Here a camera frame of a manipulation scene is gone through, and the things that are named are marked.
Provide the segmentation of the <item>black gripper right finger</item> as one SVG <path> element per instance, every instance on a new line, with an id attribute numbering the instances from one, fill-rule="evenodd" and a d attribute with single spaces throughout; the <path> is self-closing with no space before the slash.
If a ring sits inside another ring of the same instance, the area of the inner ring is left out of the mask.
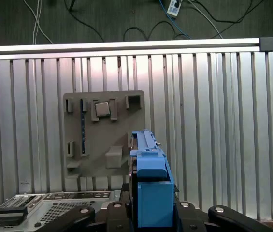
<path id="1" fill-rule="evenodd" d="M 273 222 L 262 223 L 223 205 L 205 213 L 188 202 L 174 208 L 178 232 L 273 232 Z"/>

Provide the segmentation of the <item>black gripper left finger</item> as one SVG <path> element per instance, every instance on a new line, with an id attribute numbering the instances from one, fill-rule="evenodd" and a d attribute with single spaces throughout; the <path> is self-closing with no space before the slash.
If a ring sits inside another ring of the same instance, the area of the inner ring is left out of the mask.
<path id="1" fill-rule="evenodd" d="M 130 232 L 132 226 L 123 203 L 109 203 L 98 212 L 78 206 L 40 227 L 39 232 Z"/>

